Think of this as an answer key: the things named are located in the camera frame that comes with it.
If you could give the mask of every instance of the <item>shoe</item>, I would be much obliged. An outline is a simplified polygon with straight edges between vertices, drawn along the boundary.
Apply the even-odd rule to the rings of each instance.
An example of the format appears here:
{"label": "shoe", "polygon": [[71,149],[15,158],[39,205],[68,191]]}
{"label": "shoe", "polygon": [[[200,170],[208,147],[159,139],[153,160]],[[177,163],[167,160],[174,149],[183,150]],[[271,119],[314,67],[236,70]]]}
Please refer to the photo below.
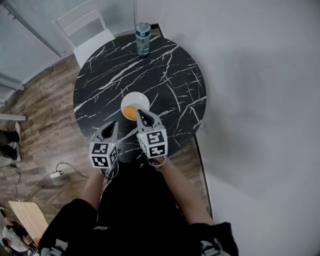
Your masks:
{"label": "shoe", "polygon": [[19,162],[21,161],[21,155],[20,155],[19,145],[16,142],[14,143],[14,149],[16,150],[16,161]]}
{"label": "shoe", "polygon": [[21,141],[21,128],[20,128],[20,124],[18,122],[15,123],[15,131],[19,136],[19,141],[18,142],[20,142]]}

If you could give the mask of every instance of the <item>blue bottle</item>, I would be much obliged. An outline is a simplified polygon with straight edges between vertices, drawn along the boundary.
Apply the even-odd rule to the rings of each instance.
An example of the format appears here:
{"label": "blue bottle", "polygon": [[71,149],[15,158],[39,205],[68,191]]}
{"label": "blue bottle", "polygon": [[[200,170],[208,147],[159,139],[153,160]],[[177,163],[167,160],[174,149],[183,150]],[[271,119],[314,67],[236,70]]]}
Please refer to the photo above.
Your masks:
{"label": "blue bottle", "polygon": [[139,23],[135,26],[136,51],[140,57],[149,53],[151,26],[148,23]]}

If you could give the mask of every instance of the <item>forearm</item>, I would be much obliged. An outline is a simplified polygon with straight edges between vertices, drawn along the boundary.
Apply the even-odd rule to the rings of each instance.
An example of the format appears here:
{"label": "forearm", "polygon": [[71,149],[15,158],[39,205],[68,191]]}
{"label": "forearm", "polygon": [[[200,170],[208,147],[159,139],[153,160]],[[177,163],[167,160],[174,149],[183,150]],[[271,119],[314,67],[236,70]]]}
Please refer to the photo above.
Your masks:
{"label": "forearm", "polygon": [[187,222],[213,225],[214,221],[196,188],[167,157],[161,172]]}
{"label": "forearm", "polygon": [[103,183],[104,177],[101,175],[101,173],[99,171],[93,171],[93,173],[90,175],[90,178],[86,182],[80,199],[85,200],[92,205],[94,209],[98,210]]}

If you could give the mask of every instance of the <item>dark trousers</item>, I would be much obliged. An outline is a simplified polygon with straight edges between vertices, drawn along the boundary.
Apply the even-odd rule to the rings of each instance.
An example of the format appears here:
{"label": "dark trousers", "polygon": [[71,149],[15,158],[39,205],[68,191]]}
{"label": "dark trousers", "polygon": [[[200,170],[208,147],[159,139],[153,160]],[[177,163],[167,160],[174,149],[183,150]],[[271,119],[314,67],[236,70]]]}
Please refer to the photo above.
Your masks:
{"label": "dark trousers", "polygon": [[17,160],[17,151],[8,144],[19,142],[19,135],[16,131],[0,130],[0,156]]}

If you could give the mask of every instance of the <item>marble tabletop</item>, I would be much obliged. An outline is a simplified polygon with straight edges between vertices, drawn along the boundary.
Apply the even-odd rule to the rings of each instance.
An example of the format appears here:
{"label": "marble tabletop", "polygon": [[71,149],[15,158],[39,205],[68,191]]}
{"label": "marble tabletop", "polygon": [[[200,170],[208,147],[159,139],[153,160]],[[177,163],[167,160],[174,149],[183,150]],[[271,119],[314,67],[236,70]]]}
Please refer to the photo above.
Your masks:
{"label": "marble tabletop", "polygon": [[150,111],[159,115],[168,136],[168,155],[195,135],[206,109],[206,86],[194,59],[178,44],[161,36],[150,39],[149,55],[137,55],[135,35],[99,48],[82,67],[73,92],[76,121],[87,140],[103,124],[119,122],[119,158],[143,159],[135,121],[125,118],[120,104],[131,92],[145,94]]}

